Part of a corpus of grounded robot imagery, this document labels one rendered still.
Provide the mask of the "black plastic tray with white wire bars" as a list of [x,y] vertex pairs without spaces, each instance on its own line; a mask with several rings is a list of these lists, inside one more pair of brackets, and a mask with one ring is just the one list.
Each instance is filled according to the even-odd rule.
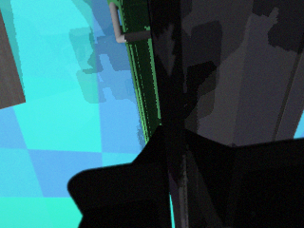
[[231,147],[293,139],[304,113],[304,0],[147,0],[175,228],[208,228],[185,128]]

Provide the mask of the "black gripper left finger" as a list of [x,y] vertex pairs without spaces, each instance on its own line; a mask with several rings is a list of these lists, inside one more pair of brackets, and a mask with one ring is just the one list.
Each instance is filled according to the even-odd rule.
[[67,190],[82,216],[98,206],[152,199],[161,228],[172,228],[163,126],[158,125],[133,162],[80,171],[68,181]]

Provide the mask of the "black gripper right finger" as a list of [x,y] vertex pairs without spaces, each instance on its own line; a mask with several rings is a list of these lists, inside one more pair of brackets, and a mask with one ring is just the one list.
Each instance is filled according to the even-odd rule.
[[304,164],[304,137],[231,147],[185,128],[186,177],[208,228],[233,228],[242,176]]

